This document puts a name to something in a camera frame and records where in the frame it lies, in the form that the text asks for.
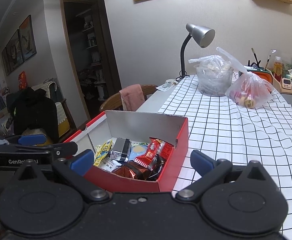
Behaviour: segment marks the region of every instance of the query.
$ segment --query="white tablecloth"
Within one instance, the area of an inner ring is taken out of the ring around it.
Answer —
[[[288,216],[281,233],[292,240],[291,106],[276,90],[264,107],[247,109],[226,96],[205,96],[197,87],[197,76],[182,80],[158,111],[186,116],[189,121],[189,151],[175,193],[200,178],[190,165],[193,149],[216,160],[228,159],[233,164],[259,160],[288,202]]]

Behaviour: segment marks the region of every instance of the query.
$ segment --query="open cardboard box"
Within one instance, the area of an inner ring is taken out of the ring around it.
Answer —
[[[188,151],[188,119],[186,117],[127,111],[105,111],[91,120],[84,131],[77,131],[65,142],[78,145],[79,154],[93,145],[103,145],[110,138],[128,138],[150,143],[150,137],[174,145],[173,152],[157,181],[143,181],[118,176],[92,166],[84,177],[110,192],[172,191]]]

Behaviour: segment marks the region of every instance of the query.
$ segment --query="black jacket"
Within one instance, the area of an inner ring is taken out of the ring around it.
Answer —
[[[43,128],[53,143],[57,143],[57,109],[54,101],[45,94],[43,89],[26,88],[12,103],[9,111],[14,119],[14,133],[22,134],[27,128]]]

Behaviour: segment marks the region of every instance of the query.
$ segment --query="orange bottle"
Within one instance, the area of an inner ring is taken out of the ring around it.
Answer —
[[[282,80],[282,72],[283,72],[282,58],[276,56],[276,59],[274,62],[274,77],[279,83]]]

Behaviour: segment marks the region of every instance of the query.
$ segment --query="pink towel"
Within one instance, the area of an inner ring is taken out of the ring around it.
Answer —
[[[139,84],[131,85],[119,92],[124,111],[135,112],[145,102],[143,91]]]

